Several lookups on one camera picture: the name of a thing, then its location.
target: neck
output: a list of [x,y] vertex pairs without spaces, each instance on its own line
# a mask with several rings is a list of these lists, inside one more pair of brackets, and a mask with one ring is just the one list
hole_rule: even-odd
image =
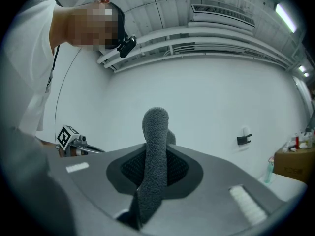
[[68,19],[72,8],[55,6],[53,19],[49,31],[49,41],[52,52],[67,40]]

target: red object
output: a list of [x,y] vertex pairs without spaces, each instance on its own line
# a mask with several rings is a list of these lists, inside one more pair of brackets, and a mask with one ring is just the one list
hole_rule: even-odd
[[295,148],[298,149],[299,148],[299,136],[295,137]]

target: gray towel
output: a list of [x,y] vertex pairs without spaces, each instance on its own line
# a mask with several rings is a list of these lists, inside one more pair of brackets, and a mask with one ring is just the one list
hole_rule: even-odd
[[143,117],[142,130],[147,141],[144,177],[137,190],[139,217],[146,223],[162,202],[167,187],[166,144],[176,144],[168,129],[168,113],[163,108],[151,108]]

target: ear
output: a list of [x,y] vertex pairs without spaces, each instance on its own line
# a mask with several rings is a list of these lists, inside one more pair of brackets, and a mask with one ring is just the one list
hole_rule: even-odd
[[99,3],[107,4],[110,3],[110,0],[98,0]]

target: fluorescent light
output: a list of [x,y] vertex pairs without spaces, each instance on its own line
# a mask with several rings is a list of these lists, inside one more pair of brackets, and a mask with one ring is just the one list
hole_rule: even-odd
[[276,12],[279,14],[279,16],[283,19],[283,21],[286,23],[287,26],[289,26],[291,32],[296,31],[296,26],[293,23],[293,21],[290,19],[288,14],[285,12],[285,10],[281,7],[280,4],[277,4]]
[[306,71],[305,67],[302,66],[302,65],[299,67],[299,70],[300,70],[301,72],[305,72],[305,71]]

